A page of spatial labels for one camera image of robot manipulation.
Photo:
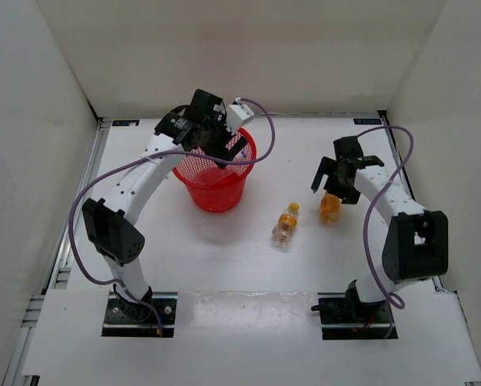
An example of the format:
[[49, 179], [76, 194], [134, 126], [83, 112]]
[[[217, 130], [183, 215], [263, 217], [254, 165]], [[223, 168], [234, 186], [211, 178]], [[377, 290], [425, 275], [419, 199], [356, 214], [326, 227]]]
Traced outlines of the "orange plastic bottle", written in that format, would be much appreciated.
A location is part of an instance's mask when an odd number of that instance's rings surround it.
[[320, 219], [326, 224], [336, 223], [341, 215], [341, 200], [326, 192], [320, 203]]

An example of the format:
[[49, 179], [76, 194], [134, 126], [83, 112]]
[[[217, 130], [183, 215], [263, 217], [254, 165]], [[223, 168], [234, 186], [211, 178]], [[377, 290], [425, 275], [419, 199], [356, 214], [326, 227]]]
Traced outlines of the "clear plastic bottle white cap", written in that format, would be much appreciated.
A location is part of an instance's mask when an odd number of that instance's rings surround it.
[[[251, 157], [250, 146], [246, 145], [232, 159], [234, 162], [248, 161]], [[194, 182], [202, 186], [215, 186], [226, 183], [228, 178], [236, 177], [247, 169], [246, 165], [226, 165], [220, 169], [214, 162], [209, 162], [194, 178]]]

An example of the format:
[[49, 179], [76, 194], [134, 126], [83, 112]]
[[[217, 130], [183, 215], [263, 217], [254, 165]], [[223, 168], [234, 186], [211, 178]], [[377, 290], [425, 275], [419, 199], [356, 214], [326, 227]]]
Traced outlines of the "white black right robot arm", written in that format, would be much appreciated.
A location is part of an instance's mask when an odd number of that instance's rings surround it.
[[442, 211], [430, 211], [409, 197], [394, 182], [376, 155], [364, 154], [356, 136], [334, 141], [334, 158], [322, 158], [311, 185], [355, 205], [369, 200], [388, 227], [381, 263], [368, 264], [370, 274], [354, 280], [347, 289], [345, 314], [353, 321], [365, 320], [374, 305], [397, 300], [400, 289], [446, 273], [449, 261], [448, 219]]

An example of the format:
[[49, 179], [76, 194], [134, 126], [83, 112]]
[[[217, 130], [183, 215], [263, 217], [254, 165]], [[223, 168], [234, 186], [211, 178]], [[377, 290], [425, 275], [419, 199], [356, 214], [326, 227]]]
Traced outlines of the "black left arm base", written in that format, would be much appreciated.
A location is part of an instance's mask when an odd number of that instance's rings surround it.
[[175, 333], [177, 293], [153, 293], [151, 305], [157, 310], [161, 326], [153, 312], [109, 293], [101, 328], [103, 337], [173, 338]]

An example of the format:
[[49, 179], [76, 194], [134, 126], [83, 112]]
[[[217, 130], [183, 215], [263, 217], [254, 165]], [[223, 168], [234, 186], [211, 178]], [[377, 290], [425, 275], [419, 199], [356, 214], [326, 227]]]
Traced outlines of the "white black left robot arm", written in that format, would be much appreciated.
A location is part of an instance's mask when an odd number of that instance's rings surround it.
[[135, 228], [142, 209], [188, 152], [212, 156], [224, 168], [246, 146], [237, 132], [253, 118], [251, 108], [240, 100], [224, 105], [220, 97], [198, 89], [189, 105], [172, 109], [154, 127], [139, 165], [131, 167], [103, 197], [85, 201], [88, 238], [118, 281], [117, 291], [125, 299], [123, 310], [133, 321], [146, 320], [152, 311], [150, 287], [139, 260], [145, 238]]

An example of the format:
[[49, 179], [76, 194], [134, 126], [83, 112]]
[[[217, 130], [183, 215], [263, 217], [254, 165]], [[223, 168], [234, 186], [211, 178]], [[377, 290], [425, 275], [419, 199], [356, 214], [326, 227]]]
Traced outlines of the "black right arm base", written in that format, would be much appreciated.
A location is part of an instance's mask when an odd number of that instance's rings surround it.
[[319, 316], [323, 341], [398, 339], [386, 301], [361, 306], [347, 292], [318, 293], [310, 311]]

